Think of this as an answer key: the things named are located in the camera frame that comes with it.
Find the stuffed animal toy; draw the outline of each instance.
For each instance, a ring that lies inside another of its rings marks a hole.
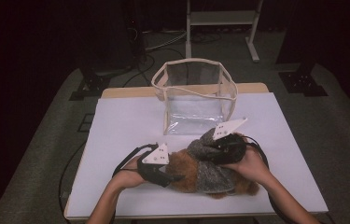
[[[207,153],[218,152],[211,147],[215,143],[214,132],[215,129],[210,130],[200,139],[192,141],[187,148],[169,155],[165,172],[185,176],[180,181],[172,182],[171,186],[186,193],[203,192],[215,199],[229,194],[255,195],[259,191],[256,182],[245,179],[231,169],[203,160]]]

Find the white surface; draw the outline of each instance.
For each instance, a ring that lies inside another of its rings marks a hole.
[[[200,136],[163,135],[164,105],[156,97],[101,99],[67,205],[67,218],[88,217],[115,167],[136,147],[167,143],[169,152]],[[272,93],[242,93],[231,119],[248,118],[237,132],[256,139],[273,174],[310,212],[328,208]],[[239,215],[273,213],[265,189],[256,196],[215,200],[153,184],[126,189],[118,217]]]

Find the transparent container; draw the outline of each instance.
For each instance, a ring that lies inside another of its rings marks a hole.
[[[198,58],[165,63],[151,84],[165,103],[164,134],[206,133],[230,119],[238,94],[221,63]]]

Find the white shelf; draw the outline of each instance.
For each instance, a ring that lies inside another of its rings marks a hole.
[[[190,25],[253,24],[255,14],[255,10],[191,12]]]

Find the plush bat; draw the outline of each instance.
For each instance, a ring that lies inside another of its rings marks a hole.
[[[203,192],[215,199],[224,198],[229,194],[255,195],[259,191],[259,185],[256,182],[247,180],[233,170],[223,168],[213,162],[215,156],[219,158],[224,155],[220,148],[221,144],[217,143],[218,140],[213,139],[214,132],[215,129],[210,130],[200,139],[192,141],[187,148],[169,155],[169,164],[166,165],[165,173],[184,176],[181,180],[172,182],[171,186],[186,193]],[[237,137],[241,139],[240,141],[244,141],[243,143],[246,142],[238,134]],[[238,146],[233,141],[228,145],[230,144]],[[243,157],[239,155],[238,149],[245,151],[245,148],[236,148],[235,154],[225,154],[229,157],[228,161],[234,157],[240,156],[239,160]]]

